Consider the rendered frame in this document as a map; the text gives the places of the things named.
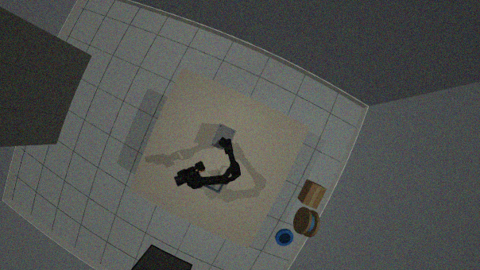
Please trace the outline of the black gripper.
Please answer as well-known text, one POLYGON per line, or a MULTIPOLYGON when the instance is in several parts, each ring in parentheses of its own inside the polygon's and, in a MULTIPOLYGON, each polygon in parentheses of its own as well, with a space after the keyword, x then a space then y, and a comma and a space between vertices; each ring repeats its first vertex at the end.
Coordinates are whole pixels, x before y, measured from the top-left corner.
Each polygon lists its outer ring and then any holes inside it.
POLYGON ((177 173, 177 175, 178 175, 178 176, 181 175, 181 174, 187 175, 187 172, 188 172, 189 170, 196 170, 196 169, 197 169, 198 171, 202 171, 202 170, 205 169, 205 166, 204 166, 204 164, 203 164, 203 161, 200 161, 200 162, 195 163, 195 167, 192 166, 192 167, 190 167, 190 168, 188 168, 188 169, 180 170, 180 171, 177 173))

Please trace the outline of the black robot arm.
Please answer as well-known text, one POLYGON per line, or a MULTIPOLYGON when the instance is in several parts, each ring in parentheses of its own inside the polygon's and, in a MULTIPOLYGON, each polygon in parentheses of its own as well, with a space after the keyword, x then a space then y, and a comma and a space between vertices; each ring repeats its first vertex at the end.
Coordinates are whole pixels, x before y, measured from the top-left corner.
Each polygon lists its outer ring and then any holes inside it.
POLYGON ((228 184, 231 181, 236 180, 240 175, 240 167, 239 164, 235 161, 233 148, 231 144, 231 139, 226 139, 224 137, 221 138, 219 141, 220 146, 224 147, 224 151, 229 156, 230 160, 230 167, 222 174, 216 176, 208 176, 208 177, 201 177, 199 171, 189 170, 187 175, 181 174, 179 176, 175 176, 174 180, 176 181, 176 185, 179 187, 184 183, 187 183, 189 187, 192 189, 201 188, 206 185, 213 185, 213 184, 228 184), (228 176, 231 173, 231 177, 228 176))

